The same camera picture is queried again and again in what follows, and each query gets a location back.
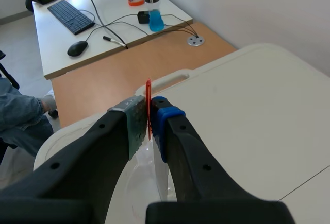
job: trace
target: white sneaker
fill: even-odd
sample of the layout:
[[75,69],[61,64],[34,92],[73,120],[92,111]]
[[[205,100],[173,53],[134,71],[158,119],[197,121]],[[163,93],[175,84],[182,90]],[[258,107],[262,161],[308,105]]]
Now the white sneaker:
[[53,89],[49,90],[49,92],[44,97],[46,96],[51,96],[53,99],[55,99],[54,90]]

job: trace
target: black computer mouse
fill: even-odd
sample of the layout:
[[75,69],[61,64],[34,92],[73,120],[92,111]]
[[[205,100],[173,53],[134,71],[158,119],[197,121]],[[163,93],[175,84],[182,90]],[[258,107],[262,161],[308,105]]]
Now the black computer mouse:
[[74,43],[72,46],[70,46],[68,50],[68,55],[71,57],[78,57],[83,53],[87,46],[87,41],[79,41],[77,43]]

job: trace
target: person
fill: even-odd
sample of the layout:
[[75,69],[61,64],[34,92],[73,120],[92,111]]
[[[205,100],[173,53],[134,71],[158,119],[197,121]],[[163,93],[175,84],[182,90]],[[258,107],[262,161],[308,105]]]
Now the person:
[[0,138],[36,156],[42,144],[54,133],[44,113],[54,111],[51,90],[43,98],[22,95],[0,75]]

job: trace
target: wooden desk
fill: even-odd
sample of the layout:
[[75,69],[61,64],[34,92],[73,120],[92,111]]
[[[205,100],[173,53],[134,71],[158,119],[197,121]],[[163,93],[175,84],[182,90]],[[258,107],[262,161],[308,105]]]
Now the wooden desk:
[[188,34],[174,31],[53,79],[61,127],[134,95],[148,77],[193,70],[236,51],[203,24],[192,26],[205,38],[204,45],[190,46]]

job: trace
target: gray floor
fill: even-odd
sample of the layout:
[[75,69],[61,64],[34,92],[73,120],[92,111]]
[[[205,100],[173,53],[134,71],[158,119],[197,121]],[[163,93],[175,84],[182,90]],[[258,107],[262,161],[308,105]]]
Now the gray floor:
[[[51,81],[43,77],[33,16],[0,26],[0,50],[6,54],[1,64],[20,84],[22,94],[42,97],[52,88]],[[59,120],[48,119],[57,131]],[[0,165],[0,188],[31,173],[33,163],[25,151],[8,148]]]

